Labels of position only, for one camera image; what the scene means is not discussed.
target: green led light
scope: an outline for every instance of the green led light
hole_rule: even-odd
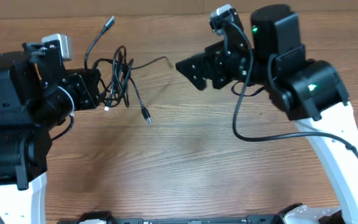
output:
[[[253,33],[258,32],[258,27],[257,27],[257,26],[253,26],[253,27],[252,27],[252,32],[253,32]]]
[[[308,88],[309,88],[309,91],[313,91],[314,89],[317,88],[317,85],[315,85],[315,84],[310,84],[310,85],[308,85]]]

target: wooden surface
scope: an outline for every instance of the wooden surface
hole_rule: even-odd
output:
[[[358,10],[358,0],[0,0],[0,19],[208,14],[225,4],[253,12],[278,3],[296,11]]]
[[[241,18],[250,36],[249,14]],[[80,68],[107,19],[0,21],[0,53],[64,33],[73,38],[75,54],[66,67]],[[327,60],[339,70],[358,124],[358,12],[306,12],[300,22],[308,57]],[[161,55],[177,62],[218,39],[208,15],[118,17],[89,59],[112,57],[124,44],[136,65]],[[110,68],[102,69],[107,80]],[[305,139],[247,143],[234,137],[237,97],[229,86],[198,91],[163,62],[132,76],[153,125],[143,120],[132,88],[129,109],[120,105],[107,113],[100,106],[76,113],[73,130],[54,142],[48,155],[49,223],[95,210],[110,210],[116,217],[231,217],[277,212],[295,202],[338,204]],[[64,128],[55,128],[51,136]],[[245,100],[239,128],[248,136],[295,131],[266,93]]]

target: white arm segment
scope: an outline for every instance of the white arm segment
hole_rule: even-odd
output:
[[[295,122],[300,131],[320,131],[335,134],[353,144],[358,151],[358,130],[350,103],[338,103],[321,113],[320,121],[301,119]],[[320,159],[342,209],[347,224],[358,223],[358,159],[343,143],[324,137],[307,138]],[[318,223],[321,213],[314,220],[302,219],[297,208],[285,216],[286,223]]]
[[[47,173],[32,182],[27,190],[16,184],[0,185],[0,216],[6,224],[45,224]]]

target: beige wall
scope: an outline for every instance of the beige wall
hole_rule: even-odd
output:
[[[239,12],[285,3],[296,11],[358,10],[358,0],[0,0],[0,19],[203,14],[227,3]]]

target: wooden table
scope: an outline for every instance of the wooden table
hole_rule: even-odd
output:
[[[250,36],[249,14],[241,18]],[[75,54],[66,67],[82,68],[86,49],[107,19],[0,20],[0,53],[63,33],[73,38]],[[300,22],[308,57],[327,60],[339,70],[358,124],[358,11],[301,13]],[[208,15],[118,17],[89,59],[112,57],[125,45],[136,65],[161,55],[177,62],[218,39]],[[101,68],[108,80],[109,66]],[[271,213],[295,202],[338,205],[305,139],[236,139],[231,121],[237,97],[229,86],[198,91],[163,62],[134,71],[133,78],[153,125],[141,116],[132,88],[129,109],[120,105],[105,112],[100,106],[76,113],[73,130],[48,155],[49,223],[97,210],[116,217],[190,218]],[[55,128],[51,136],[64,128]],[[239,128],[248,136],[295,131],[266,93],[245,100]]]

